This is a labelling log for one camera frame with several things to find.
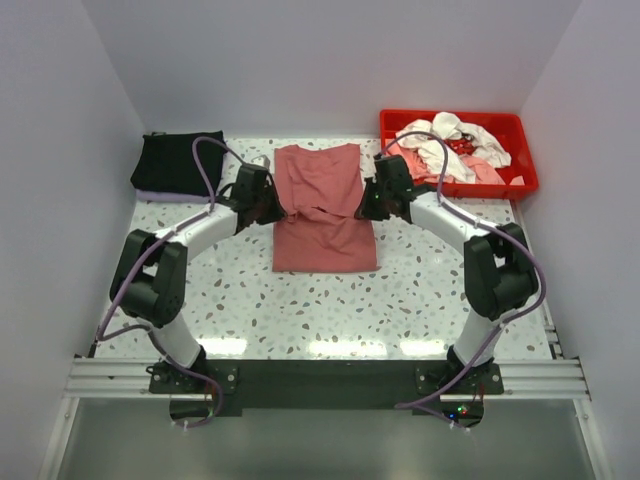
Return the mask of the dusty pink t shirt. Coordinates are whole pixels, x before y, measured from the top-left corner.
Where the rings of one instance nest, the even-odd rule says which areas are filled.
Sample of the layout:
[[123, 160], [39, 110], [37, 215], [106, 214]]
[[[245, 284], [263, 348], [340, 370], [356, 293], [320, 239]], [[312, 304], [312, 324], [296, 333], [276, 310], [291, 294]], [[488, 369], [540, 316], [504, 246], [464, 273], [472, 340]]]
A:
[[361, 273], [378, 268], [372, 223], [355, 217], [364, 189], [360, 146], [274, 151], [275, 185], [286, 217], [273, 230], [272, 270]]

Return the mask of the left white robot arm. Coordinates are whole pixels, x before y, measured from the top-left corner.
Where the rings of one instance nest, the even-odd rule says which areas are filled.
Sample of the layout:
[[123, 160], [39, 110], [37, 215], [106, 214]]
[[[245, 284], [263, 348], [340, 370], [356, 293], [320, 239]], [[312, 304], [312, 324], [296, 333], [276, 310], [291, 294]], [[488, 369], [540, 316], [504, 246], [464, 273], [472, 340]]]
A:
[[116, 309], [134, 318], [166, 363], [171, 378], [185, 392], [207, 380], [206, 353], [182, 315], [188, 264], [205, 250], [254, 223], [267, 225], [286, 216], [275, 181], [260, 165], [242, 165], [221, 197], [181, 222], [156, 232], [136, 229], [126, 237], [109, 290], [111, 306], [98, 330], [106, 341], [107, 323]]

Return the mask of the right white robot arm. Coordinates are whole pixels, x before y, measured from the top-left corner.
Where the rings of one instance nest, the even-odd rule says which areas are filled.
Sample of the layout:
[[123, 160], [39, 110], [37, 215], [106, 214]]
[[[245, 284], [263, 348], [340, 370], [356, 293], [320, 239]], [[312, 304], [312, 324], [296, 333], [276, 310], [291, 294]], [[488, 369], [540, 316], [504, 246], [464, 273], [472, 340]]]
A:
[[480, 367], [494, 358], [502, 329], [537, 308], [546, 281], [516, 223], [482, 220], [453, 204], [440, 191], [416, 186], [405, 160], [377, 155], [375, 175], [365, 180], [356, 217], [372, 221], [398, 217], [436, 235], [463, 256], [464, 294], [469, 313], [449, 348], [448, 386], [469, 392], [481, 380]]

